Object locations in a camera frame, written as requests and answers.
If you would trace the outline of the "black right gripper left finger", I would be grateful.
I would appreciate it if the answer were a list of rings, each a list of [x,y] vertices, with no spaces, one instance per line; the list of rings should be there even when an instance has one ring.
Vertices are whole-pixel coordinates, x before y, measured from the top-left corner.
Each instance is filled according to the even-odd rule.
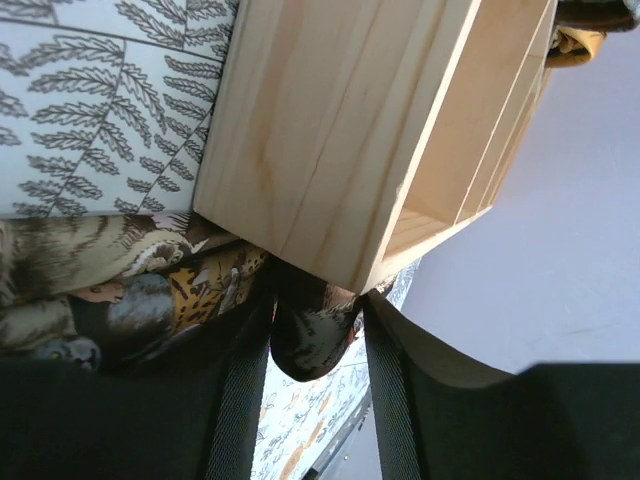
[[[2,477],[249,478],[272,314],[272,294],[253,293],[114,375],[67,361],[3,361]]]

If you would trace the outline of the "rolled yellow black tie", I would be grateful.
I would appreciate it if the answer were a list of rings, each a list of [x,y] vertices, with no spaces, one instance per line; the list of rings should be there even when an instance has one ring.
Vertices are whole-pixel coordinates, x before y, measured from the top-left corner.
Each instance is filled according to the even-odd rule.
[[[546,56],[546,68],[570,68],[592,61],[607,34],[570,27],[558,27]]]

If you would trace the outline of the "rolled green brown tie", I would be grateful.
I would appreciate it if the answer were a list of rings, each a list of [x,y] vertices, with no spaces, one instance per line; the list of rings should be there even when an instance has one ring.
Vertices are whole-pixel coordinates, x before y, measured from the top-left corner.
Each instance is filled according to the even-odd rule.
[[[638,0],[559,1],[555,23],[581,30],[619,33],[639,26]]]

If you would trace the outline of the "floral print table mat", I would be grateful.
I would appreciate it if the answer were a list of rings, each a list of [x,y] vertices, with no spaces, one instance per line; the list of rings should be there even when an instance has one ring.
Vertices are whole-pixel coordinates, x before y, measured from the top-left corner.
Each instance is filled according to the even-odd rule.
[[[196,214],[234,1],[5,1],[1,224]],[[247,479],[306,479],[370,393],[362,309],[337,365],[299,381],[268,337]]]

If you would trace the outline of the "brown cat print tie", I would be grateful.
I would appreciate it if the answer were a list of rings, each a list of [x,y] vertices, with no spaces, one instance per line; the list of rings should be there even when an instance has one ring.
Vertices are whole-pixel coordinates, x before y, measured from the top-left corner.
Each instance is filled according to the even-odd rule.
[[[273,291],[274,355],[318,379],[355,336],[356,294],[278,262],[196,214],[1,224],[1,354],[115,372]]]

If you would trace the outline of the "wooden compartment organizer box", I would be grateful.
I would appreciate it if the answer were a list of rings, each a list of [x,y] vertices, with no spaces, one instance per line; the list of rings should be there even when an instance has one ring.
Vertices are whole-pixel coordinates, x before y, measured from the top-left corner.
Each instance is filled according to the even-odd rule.
[[[470,222],[511,99],[542,70],[552,1],[244,1],[194,210],[364,293]]]

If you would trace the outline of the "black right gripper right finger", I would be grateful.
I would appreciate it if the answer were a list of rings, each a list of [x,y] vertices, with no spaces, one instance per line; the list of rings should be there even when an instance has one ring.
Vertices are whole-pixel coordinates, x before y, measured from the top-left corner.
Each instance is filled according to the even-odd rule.
[[[386,479],[635,479],[639,367],[539,363],[511,374],[363,299]]]

